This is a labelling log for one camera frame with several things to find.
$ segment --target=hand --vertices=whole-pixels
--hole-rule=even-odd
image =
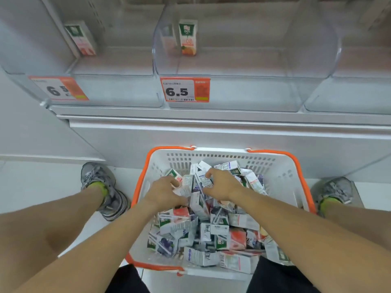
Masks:
[[[243,190],[242,184],[228,171],[211,168],[205,177],[210,178],[210,176],[213,176],[213,187],[203,188],[203,193],[220,201],[235,202],[236,194]]]
[[[152,205],[156,212],[163,212],[176,206],[186,206],[187,199],[180,197],[172,191],[172,186],[179,187],[179,182],[174,177],[161,177],[152,183],[144,201]]]

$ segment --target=basket rim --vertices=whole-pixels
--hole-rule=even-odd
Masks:
[[[139,199],[140,192],[141,192],[141,187],[142,187],[142,184],[144,182],[144,177],[145,177],[145,174],[146,174],[146,172],[148,170],[149,161],[150,161],[150,158],[151,158],[152,154],[155,151],[157,151],[157,150],[164,150],[164,149],[179,149],[179,150],[190,150],[190,151],[193,151],[193,150],[196,149],[196,147],[195,146],[192,146],[192,147],[159,146],[159,147],[154,147],[151,150],[149,150],[149,152],[147,154],[147,157],[146,157],[146,160],[145,160],[145,163],[144,163],[144,168],[143,168],[143,170],[142,170],[142,172],[140,174],[140,177],[138,178],[138,181],[137,181],[137,184],[136,184],[136,188],[134,189],[134,194],[133,194],[131,208],[133,208],[138,203],[138,199]],[[303,187],[305,198],[307,200],[308,209],[309,209],[309,211],[311,213],[316,214],[316,207],[315,207],[315,203],[314,203],[314,200],[312,198],[312,195],[311,195],[310,188],[308,187],[307,182],[305,181],[305,178],[304,178],[303,173],[301,171],[300,162],[299,162],[299,160],[297,159],[296,156],[294,156],[293,154],[291,154],[289,152],[286,152],[286,151],[251,150],[249,148],[247,148],[246,150],[247,150],[248,153],[273,153],[273,154],[282,154],[282,155],[286,155],[286,156],[290,157],[293,160],[293,162],[294,162],[294,164],[296,166],[297,174],[298,174],[301,186]],[[148,264],[148,263],[144,263],[144,262],[134,261],[129,252],[128,252],[128,254],[125,257],[125,260],[129,264],[133,264],[136,267],[146,268],[146,269],[150,269],[150,270],[158,270],[158,271],[162,271],[162,270],[178,270],[178,271],[185,271],[184,268],[181,267],[181,266],[153,265],[153,264]]]

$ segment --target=baseboard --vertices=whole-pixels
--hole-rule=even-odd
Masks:
[[[53,156],[53,155],[22,155],[22,154],[0,154],[0,161],[30,161],[30,162],[51,162],[84,164],[88,161],[106,163],[105,159],[96,157],[73,157],[73,156]]]

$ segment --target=black shorts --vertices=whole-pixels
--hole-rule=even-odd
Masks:
[[[149,293],[133,265],[120,267],[106,293]],[[295,266],[283,266],[261,257],[247,293],[320,293]]]

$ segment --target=wall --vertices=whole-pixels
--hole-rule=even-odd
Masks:
[[[0,69],[0,159],[102,160],[74,131]]]

